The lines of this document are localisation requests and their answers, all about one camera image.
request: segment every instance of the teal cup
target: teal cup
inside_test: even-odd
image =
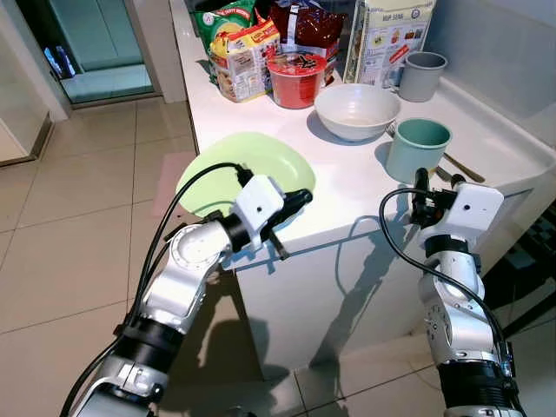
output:
[[[446,126],[428,119],[407,119],[398,124],[386,161],[386,171],[399,182],[414,182],[421,167],[434,169],[450,143]]]

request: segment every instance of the kitchen utensil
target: kitchen utensil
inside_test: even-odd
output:
[[[451,182],[452,181],[452,174],[442,169],[441,166],[438,166],[434,169],[436,174],[440,177],[442,181]]]
[[[428,119],[407,119],[398,124],[386,161],[386,171],[395,180],[412,183],[418,168],[432,169],[449,144],[448,128]]]
[[[451,162],[455,167],[457,167],[458,169],[461,170],[461,172],[467,174],[469,176],[469,178],[471,178],[473,181],[475,182],[484,182],[485,181],[485,177],[482,175],[477,174],[475,171],[473,171],[472,169],[466,167],[463,163],[455,160],[453,158],[453,156],[450,156],[449,154],[447,154],[446,152],[444,152],[444,157]]]
[[[382,135],[400,112],[400,100],[378,87],[340,84],[321,91],[314,109],[328,130],[356,142]]]
[[[430,100],[446,65],[447,59],[433,52],[409,53],[406,57],[406,67],[401,76],[398,94],[409,102]]]
[[[396,134],[396,122],[391,122],[386,126],[386,133],[388,133],[391,137],[394,137]]]
[[[313,105],[319,93],[327,60],[322,56],[288,52],[268,59],[276,104],[287,109]]]
[[[203,150],[187,167],[176,189],[200,170],[217,162],[238,162],[254,174],[269,175],[285,192],[314,189],[314,172],[303,156],[277,139],[257,132],[227,136]],[[201,217],[215,210],[227,215],[240,189],[233,169],[218,169],[191,186],[180,204],[188,212]]]

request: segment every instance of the tile floor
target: tile floor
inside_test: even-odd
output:
[[[72,103],[153,91],[153,84],[144,64],[88,71],[62,80],[62,86]]]
[[[158,220],[162,157],[193,148],[185,105],[157,98],[79,110],[57,124],[39,161],[0,169],[1,416],[57,415],[111,340]],[[529,417],[554,415],[554,311],[513,340]],[[196,417],[242,405],[259,417],[440,417],[430,365],[417,334],[260,381],[237,283],[223,275],[208,285],[159,412]]]

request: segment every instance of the white countertop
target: white countertop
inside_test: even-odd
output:
[[[297,150],[314,170],[314,200],[280,230],[282,241],[343,228],[362,215],[377,215],[381,198],[399,185],[383,168],[391,138],[385,134],[363,144],[343,142],[321,125],[313,107],[283,109],[271,96],[230,102],[209,82],[200,64],[207,57],[185,3],[170,0],[170,5],[199,150],[236,132],[258,131]],[[553,149],[446,79],[429,102],[401,100],[401,104],[398,120],[418,116],[448,126],[453,140],[447,152],[483,175],[486,185],[506,195],[530,188],[532,179],[555,164]],[[459,172],[444,159],[440,166],[452,174]],[[437,177],[431,183],[449,187]]]

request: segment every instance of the white bowl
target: white bowl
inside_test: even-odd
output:
[[[354,142],[382,135],[400,112],[400,100],[380,87],[340,84],[323,89],[314,108],[328,130]]]

